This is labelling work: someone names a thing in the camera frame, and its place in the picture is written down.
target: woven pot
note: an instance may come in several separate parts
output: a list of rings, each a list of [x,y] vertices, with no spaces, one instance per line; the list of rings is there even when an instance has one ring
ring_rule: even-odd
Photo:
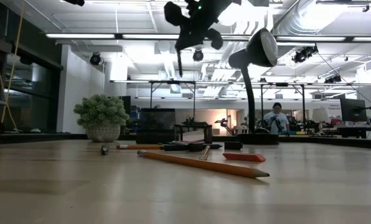
[[[94,128],[87,128],[87,138],[93,142],[113,142],[119,138],[121,126],[119,125],[104,125]]]

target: man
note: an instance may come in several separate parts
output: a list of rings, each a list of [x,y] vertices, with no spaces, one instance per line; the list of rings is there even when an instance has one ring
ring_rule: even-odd
[[[279,130],[276,124],[276,120],[279,121],[281,124],[281,127],[283,131],[288,132],[289,131],[289,121],[288,118],[284,113],[281,113],[281,103],[275,103],[273,105],[273,111],[266,114],[265,117],[263,118],[267,123],[270,124],[270,121],[273,120],[271,124],[271,134],[278,134]]]

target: white wall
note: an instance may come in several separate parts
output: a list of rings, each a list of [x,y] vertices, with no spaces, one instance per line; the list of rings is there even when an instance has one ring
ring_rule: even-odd
[[[102,94],[105,76],[73,53],[69,45],[62,46],[61,64],[64,69],[60,75],[57,131],[84,134],[85,130],[77,124],[78,115],[73,112],[73,107],[83,97]]]

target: black stand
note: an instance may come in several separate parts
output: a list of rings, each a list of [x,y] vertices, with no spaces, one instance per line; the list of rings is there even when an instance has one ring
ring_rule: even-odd
[[[279,144],[278,135],[270,133],[256,133],[255,131],[255,96],[250,81],[248,67],[242,67],[241,73],[248,96],[248,112],[249,112],[249,133],[238,134],[238,138],[242,144],[264,144],[273,145]]]

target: pencil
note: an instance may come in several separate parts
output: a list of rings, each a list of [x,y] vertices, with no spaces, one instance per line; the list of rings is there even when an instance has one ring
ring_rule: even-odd
[[[177,156],[169,156],[160,153],[147,152],[140,150],[137,152],[139,156],[143,156],[149,159],[156,159],[159,161],[172,162],[175,164],[181,164],[185,166],[191,166],[224,174],[238,175],[242,177],[256,178],[256,177],[269,177],[270,175],[258,169],[249,167],[233,166],[228,164],[221,164],[217,162],[201,161],[197,159],[188,159]]]

